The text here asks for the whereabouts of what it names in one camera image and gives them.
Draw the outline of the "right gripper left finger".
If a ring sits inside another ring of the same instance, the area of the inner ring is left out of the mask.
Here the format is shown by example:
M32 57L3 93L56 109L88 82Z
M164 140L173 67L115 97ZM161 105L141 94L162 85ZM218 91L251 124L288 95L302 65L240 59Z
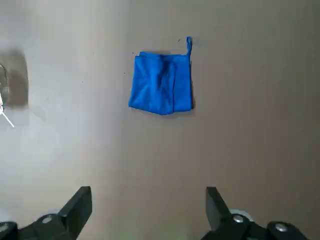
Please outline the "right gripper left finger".
M2 240L76 240L93 211L92 189L80 187L58 213L48 213L19 228L14 221L0 223Z

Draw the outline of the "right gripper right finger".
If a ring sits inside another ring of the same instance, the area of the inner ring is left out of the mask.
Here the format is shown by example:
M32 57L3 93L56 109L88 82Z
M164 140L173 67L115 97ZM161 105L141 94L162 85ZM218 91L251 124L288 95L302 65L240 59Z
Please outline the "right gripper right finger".
M210 230L201 240L307 240L293 224L271 221L262 227L241 213L231 213L218 189L206 187L205 211Z

